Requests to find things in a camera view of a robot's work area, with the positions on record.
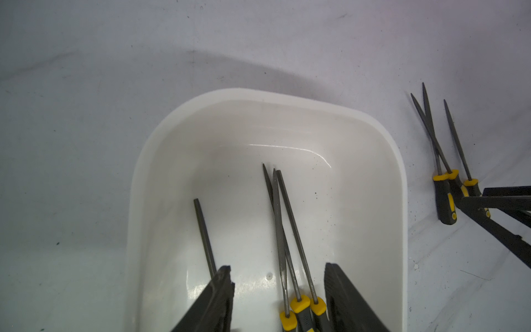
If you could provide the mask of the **file tool yellow black handle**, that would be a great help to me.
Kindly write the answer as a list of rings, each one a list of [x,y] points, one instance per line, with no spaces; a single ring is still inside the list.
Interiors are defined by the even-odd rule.
[[[265,165],[262,165],[262,170],[264,173],[265,183],[268,190],[268,195],[270,197],[270,202],[272,206],[273,213],[273,197],[272,197],[272,175],[268,171],[268,168]],[[283,210],[282,195],[280,193],[280,202],[281,202],[281,211]],[[273,222],[275,227],[275,217],[273,213]],[[315,324],[314,319],[312,318],[311,309],[310,309],[310,299],[309,297],[300,289],[298,282],[298,276],[296,268],[294,266],[293,255],[291,250],[291,244],[288,241],[287,232],[284,228],[283,231],[285,234],[285,249],[286,249],[286,263],[287,263],[287,273],[288,273],[288,296],[290,301],[290,310],[293,312],[297,318],[298,326],[296,331],[314,331]]]

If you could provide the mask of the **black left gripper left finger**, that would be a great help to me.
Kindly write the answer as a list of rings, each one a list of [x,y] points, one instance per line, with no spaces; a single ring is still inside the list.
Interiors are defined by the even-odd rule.
[[[231,331],[235,283],[230,272],[230,266],[218,269],[173,332]]]

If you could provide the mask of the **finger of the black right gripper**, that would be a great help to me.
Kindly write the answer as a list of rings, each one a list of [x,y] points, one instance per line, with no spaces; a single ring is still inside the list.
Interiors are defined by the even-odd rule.
[[[528,268],[530,268],[530,244],[525,242],[520,235],[511,233],[496,221],[486,217],[482,212],[473,208],[465,207],[465,198],[456,203],[464,214],[475,221],[484,230],[489,232],[501,244],[503,244],[512,254],[519,258]]]
[[[485,188],[483,196],[530,196],[530,186]],[[530,211],[501,211],[530,228]]]

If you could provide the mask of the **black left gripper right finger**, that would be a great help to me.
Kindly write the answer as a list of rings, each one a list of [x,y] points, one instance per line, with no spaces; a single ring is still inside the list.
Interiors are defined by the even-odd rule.
[[[338,264],[326,263],[324,289],[332,331],[389,331]]]

